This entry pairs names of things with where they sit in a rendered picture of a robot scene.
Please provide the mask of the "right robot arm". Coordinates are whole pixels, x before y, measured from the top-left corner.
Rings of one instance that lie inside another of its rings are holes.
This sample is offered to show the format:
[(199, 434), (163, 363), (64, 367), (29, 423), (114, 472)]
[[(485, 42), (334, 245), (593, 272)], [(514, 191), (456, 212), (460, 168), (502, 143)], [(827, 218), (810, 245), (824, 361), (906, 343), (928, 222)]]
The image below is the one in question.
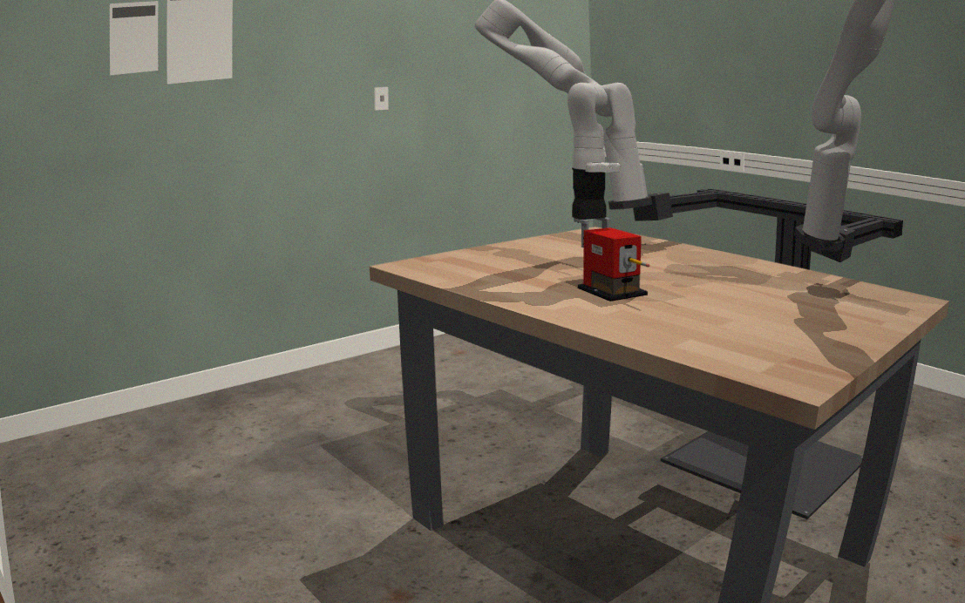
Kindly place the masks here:
[[(532, 46), (512, 43), (508, 39), (519, 25)], [(546, 30), (506, 0), (494, 0), (474, 23), (474, 28), (501, 50), (532, 67), (553, 88), (567, 93), (567, 110), (574, 125), (574, 146), (605, 146), (607, 162), (621, 165), (620, 172), (609, 173), (614, 201), (647, 197), (643, 164), (640, 164), (635, 139), (632, 95), (625, 84), (599, 85), (585, 74), (574, 51), (549, 36)], [(611, 125), (604, 131), (597, 123), (596, 113), (603, 117), (612, 116)]]

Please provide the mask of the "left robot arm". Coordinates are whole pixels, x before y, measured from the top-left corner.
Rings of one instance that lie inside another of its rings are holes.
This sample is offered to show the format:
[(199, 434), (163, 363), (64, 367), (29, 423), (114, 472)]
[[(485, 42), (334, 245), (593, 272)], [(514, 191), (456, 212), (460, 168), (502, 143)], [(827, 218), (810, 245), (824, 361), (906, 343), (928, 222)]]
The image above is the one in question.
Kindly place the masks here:
[(851, 81), (881, 50), (895, 0), (853, 0), (830, 69), (812, 105), (812, 122), (832, 138), (816, 146), (803, 231), (835, 241), (844, 215), (850, 166), (861, 125), (858, 99), (845, 95)]

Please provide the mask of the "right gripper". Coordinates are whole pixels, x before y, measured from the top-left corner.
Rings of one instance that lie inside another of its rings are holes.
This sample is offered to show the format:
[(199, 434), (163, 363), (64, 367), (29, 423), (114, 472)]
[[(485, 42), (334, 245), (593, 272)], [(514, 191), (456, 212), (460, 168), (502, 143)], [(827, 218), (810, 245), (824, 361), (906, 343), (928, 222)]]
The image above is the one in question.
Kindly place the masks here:
[(621, 165), (604, 162), (604, 148), (574, 146), (572, 218), (581, 223), (581, 247), (584, 244), (584, 230), (588, 230), (588, 219), (601, 220), (601, 228), (609, 227), (611, 221), (610, 218), (605, 218), (605, 173), (620, 172)]

